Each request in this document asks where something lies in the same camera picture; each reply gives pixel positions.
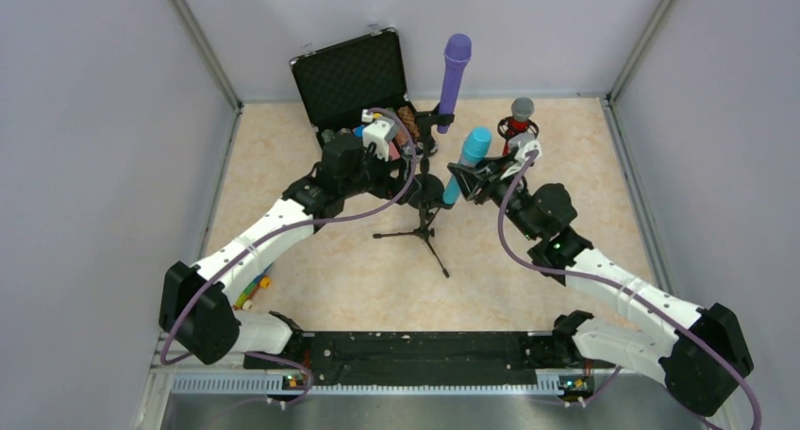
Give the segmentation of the light blue microphone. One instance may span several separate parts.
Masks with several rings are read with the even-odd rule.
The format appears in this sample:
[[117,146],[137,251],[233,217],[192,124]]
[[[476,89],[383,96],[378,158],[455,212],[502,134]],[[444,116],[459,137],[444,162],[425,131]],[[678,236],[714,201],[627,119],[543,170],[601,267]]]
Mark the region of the light blue microphone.
[[[478,162],[486,157],[491,144],[492,133],[488,128],[483,126],[474,128],[468,134],[461,146],[458,165],[474,167]],[[452,174],[444,189],[442,200],[446,205],[452,206],[460,196],[461,191],[458,186],[458,181],[456,176]]]

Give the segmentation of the black shock mount tripod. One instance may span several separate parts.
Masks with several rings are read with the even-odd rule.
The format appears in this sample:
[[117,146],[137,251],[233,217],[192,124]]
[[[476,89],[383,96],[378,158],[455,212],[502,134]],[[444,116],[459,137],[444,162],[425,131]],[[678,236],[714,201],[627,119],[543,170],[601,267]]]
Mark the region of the black shock mount tripod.
[[497,133],[505,140],[502,154],[506,155],[509,150],[509,142],[511,139],[522,134],[532,134],[538,137],[540,128],[530,119],[518,120],[513,116],[508,116],[498,122]]

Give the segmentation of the black round base mic stand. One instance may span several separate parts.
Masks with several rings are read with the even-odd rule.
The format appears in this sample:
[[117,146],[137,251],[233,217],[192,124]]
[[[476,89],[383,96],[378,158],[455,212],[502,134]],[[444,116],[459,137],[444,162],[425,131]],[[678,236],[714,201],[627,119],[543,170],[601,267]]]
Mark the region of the black round base mic stand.
[[441,114],[440,105],[432,110],[419,111],[414,114],[415,123],[419,128],[420,136],[414,143],[414,152],[417,146],[422,146],[422,153],[418,156],[419,172],[414,176],[407,203],[418,210],[429,211],[443,208],[451,209],[453,204],[446,204],[443,200],[445,185],[430,172],[431,147],[434,144],[432,128],[440,123],[452,123],[455,115],[452,113]]

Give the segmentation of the black tripod mic stand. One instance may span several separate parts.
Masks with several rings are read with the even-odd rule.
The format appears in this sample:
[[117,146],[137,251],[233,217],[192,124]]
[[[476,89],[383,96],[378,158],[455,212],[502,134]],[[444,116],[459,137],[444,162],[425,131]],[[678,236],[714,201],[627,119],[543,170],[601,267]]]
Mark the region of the black tripod mic stand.
[[375,240],[397,238],[397,237],[416,237],[420,239],[428,248],[431,255],[436,259],[439,264],[442,274],[445,278],[450,278],[450,272],[444,266],[439,254],[435,250],[431,240],[435,237],[435,228],[432,226],[438,212],[442,208],[441,199],[431,194],[429,191],[418,192],[418,197],[410,199],[409,204],[415,203],[418,210],[419,224],[416,228],[409,231],[392,232],[392,233],[374,233],[372,237]]

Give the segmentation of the red glitter microphone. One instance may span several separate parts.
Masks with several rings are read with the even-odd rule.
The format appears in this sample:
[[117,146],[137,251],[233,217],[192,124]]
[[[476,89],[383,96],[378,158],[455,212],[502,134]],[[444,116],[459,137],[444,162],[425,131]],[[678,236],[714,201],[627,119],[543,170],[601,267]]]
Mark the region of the red glitter microphone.
[[540,129],[531,120],[535,111],[534,102],[527,97],[519,97],[511,104],[511,115],[502,119],[497,125],[498,134],[505,140],[503,154],[506,155],[509,149],[509,141],[520,134],[532,134],[539,136]]

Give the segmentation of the purple microphone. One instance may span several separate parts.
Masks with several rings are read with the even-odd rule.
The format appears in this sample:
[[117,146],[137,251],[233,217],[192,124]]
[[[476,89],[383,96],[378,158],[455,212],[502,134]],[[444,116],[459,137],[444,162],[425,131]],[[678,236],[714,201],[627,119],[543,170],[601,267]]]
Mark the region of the purple microphone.
[[443,54],[445,69],[438,105],[440,122],[437,125],[440,134],[446,134],[455,119],[455,106],[463,74],[472,57],[472,41],[465,34],[454,34],[448,39]]

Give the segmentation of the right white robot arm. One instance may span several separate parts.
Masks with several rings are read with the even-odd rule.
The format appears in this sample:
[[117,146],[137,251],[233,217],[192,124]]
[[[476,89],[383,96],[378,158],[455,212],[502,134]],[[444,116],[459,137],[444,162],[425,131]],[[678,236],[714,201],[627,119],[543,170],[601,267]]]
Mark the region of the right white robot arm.
[[495,157],[475,166],[448,165],[464,198],[499,207],[497,232],[510,248],[505,223],[534,241],[528,258],[511,258],[562,286],[603,302],[627,322],[618,326],[587,312],[559,320],[555,331],[585,359],[604,361],[646,376],[697,416],[712,417],[736,390],[747,397],[753,428],[763,424],[758,398],[746,381],[754,363],[737,315],[716,303],[702,307],[659,289],[621,268],[571,226],[577,216],[561,183],[535,192],[522,186],[536,156],[523,163]]

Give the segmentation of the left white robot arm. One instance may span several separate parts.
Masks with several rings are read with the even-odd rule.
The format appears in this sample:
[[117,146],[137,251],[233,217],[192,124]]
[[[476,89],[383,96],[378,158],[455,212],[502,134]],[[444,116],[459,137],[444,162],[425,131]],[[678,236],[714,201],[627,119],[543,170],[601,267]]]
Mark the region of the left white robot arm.
[[347,199],[369,193],[387,207],[402,203],[418,162],[418,155],[383,159],[374,144],[352,134],[329,142],[312,169],[237,238],[193,264],[168,268],[158,313],[167,334],[163,348],[177,342],[206,365],[221,360],[242,337],[245,322],[232,302],[243,289],[295,244],[345,222]]

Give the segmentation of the orange black chip row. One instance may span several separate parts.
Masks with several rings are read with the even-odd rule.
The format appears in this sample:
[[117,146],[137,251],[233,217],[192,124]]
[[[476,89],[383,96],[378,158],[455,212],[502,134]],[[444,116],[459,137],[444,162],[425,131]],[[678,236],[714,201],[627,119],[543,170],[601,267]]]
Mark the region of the orange black chip row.
[[396,114],[403,122],[410,135],[413,138],[418,138],[420,136],[420,129],[416,123],[416,117],[413,110],[409,106],[404,106],[397,109]]

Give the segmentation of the black poker chip case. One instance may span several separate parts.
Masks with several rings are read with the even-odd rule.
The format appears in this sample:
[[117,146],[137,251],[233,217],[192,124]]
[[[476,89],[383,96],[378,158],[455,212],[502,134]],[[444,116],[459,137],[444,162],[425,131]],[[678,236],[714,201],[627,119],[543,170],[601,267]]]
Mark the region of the black poker chip case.
[[364,109],[417,112],[394,27],[295,57],[290,69],[320,146],[361,124]]

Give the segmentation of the colourful toy blocks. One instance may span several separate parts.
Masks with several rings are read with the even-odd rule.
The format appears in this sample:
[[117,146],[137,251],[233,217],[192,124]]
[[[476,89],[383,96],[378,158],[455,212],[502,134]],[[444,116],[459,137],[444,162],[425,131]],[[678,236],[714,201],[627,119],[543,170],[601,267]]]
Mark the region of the colourful toy blocks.
[[262,275],[255,278],[239,295],[233,304],[234,310],[249,310],[254,305],[254,296],[260,290],[269,288],[271,285],[271,278],[268,275]]

